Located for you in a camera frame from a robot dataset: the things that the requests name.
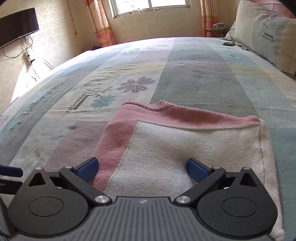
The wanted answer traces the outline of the near patchwork pillow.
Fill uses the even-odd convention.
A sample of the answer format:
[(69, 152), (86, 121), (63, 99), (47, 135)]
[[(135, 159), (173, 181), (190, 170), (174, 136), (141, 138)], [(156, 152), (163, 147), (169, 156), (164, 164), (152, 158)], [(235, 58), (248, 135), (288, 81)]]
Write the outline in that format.
[(234, 39), (295, 77), (295, 19), (251, 1), (241, 1)]

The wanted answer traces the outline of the small dark object on bed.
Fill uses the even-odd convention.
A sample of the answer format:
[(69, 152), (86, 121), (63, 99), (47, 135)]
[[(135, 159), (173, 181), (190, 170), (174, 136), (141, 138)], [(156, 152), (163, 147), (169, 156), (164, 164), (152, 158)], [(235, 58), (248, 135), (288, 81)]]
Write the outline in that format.
[(235, 46), (235, 43), (233, 43), (233, 42), (225, 42), (225, 43), (223, 43), (223, 45), (224, 45), (224, 46), (230, 46), (230, 47), (233, 47), (233, 46)]

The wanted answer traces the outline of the left orange curtain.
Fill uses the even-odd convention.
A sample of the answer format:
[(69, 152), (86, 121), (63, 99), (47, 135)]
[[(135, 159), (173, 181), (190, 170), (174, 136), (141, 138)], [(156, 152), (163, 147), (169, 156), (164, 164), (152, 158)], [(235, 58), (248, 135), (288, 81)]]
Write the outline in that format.
[(85, 0), (84, 4), (100, 46), (107, 47), (115, 45), (116, 42), (107, 20), (102, 1)]

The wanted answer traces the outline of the right orange curtain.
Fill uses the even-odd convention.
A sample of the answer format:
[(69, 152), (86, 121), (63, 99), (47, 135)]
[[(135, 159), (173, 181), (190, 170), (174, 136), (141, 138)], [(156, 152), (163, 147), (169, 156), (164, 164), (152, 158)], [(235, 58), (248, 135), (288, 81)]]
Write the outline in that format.
[(213, 34), (206, 29), (211, 29), (214, 24), (218, 23), (217, 3), (216, 0), (200, 0), (202, 28), (204, 37), (213, 37)]

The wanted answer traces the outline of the patchwork pillow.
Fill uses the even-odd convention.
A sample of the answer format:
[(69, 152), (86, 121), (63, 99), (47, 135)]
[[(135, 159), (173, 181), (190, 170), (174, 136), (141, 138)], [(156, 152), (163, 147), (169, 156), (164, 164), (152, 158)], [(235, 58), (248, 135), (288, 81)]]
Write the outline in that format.
[(241, 1), (234, 39), (295, 77), (295, 19), (251, 1)]
[(235, 37), (235, 25), (236, 22), (233, 23), (233, 25), (231, 26), (230, 30), (228, 31), (228, 33), (225, 36), (225, 39), (228, 41), (234, 41), (234, 37)]

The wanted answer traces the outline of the white wall power strip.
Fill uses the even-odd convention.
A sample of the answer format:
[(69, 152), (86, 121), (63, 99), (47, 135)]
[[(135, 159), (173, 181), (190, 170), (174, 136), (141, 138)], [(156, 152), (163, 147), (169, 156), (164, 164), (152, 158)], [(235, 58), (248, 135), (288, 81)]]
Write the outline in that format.
[(29, 52), (25, 52), (25, 58), (29, 65), (32, 65), (32, 63), (35, 61), (35, 58)]

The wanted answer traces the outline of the pink and white knit sweater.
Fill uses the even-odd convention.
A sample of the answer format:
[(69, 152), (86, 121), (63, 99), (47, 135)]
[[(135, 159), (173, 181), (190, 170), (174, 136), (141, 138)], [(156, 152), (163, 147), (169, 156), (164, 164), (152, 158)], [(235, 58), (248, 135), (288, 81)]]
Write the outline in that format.
[(175, 198), (194, 185), (186, 171), (194, 158), (230, 172), (250, 167), (281, 207), (270, 133), (258, 117), (133, 99), (101, 113), (109, 122), (93, 152), (99, 171), (92, 185), (110, 197)]

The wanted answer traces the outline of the far patchwork pillow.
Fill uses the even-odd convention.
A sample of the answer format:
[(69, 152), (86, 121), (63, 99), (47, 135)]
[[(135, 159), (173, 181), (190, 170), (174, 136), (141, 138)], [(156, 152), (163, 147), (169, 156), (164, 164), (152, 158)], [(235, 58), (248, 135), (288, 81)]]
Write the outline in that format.
[(225, 36), (225, 39), (228, 41), (234, 41), (234, 37), (235, 37), (235, 25), (236, 22), (233, 23), (233, 25), (231, 26), (230, 30), (228, 31), (228, 33)]

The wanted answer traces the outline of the orange curtain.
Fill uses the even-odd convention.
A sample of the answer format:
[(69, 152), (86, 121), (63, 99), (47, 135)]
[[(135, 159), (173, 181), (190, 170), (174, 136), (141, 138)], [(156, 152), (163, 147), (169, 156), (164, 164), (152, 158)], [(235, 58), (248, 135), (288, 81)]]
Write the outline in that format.
[(107, 20), (102, 1), (85, 0), (84, 4), (100, 46), (107, 47), (115, 45), (116, 42)]
[(204, 37), (213, 37), (213, 34), (206, 29), (211, 29), (214, 24), (218, 23), (217, 3), (216, 0), (200, 0), (202, 28)]

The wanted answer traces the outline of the wall mounted black television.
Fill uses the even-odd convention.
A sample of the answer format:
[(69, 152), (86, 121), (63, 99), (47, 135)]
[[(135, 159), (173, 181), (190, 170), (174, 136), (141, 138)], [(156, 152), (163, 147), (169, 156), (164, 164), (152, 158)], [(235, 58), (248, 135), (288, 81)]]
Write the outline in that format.
[(0, 19), (1, 48), (39, 30), (35, 8), (24, 9)]

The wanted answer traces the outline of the wooden nightstand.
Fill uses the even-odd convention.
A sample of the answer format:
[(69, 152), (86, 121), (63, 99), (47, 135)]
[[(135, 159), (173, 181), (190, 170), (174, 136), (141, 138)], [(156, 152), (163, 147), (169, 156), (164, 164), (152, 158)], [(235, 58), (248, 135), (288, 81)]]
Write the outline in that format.
[(213, 29), (213, 28), (203, 28), (205, 32), (206, 37), (212, 37), (212, 38), (220, 38), (225, 37), (228, 33), (226, 30), (219, 30), (219, 29)]

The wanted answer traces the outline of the patchwork pastel bed sheet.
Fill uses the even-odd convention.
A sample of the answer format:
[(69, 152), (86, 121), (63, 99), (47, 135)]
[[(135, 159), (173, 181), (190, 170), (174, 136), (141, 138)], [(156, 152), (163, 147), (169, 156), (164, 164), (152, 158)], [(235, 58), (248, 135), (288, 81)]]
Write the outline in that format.
[(295, 238), (295, 80), (269, 61), (217, 38), (159, 38), (85, 52), (1, 113), (1, 164), (24, 176), (94, 157), (109, 117), (133, 99), (263, 120), (281, 207), (275, 240)]

